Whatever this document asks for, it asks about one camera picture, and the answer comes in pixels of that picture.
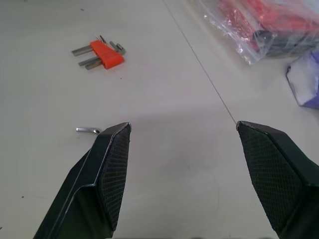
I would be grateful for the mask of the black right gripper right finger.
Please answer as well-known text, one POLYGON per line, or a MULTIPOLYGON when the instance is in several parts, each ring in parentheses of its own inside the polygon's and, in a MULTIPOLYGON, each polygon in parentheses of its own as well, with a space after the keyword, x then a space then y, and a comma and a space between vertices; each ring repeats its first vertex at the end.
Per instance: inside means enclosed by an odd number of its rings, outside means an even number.
POLYGON ((319 237, 319 167, 284 132, 238 121, 252 185, 281 239, 319 237))

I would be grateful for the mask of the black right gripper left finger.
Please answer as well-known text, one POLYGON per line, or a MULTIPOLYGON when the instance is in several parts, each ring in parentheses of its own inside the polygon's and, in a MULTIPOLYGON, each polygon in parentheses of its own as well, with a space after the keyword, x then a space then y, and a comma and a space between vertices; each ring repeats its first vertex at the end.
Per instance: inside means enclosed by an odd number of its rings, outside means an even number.
POLYGON ((97 135, 69 171, 34 238, 112 238, 126 185, 131 130, 124 122, 97 135))

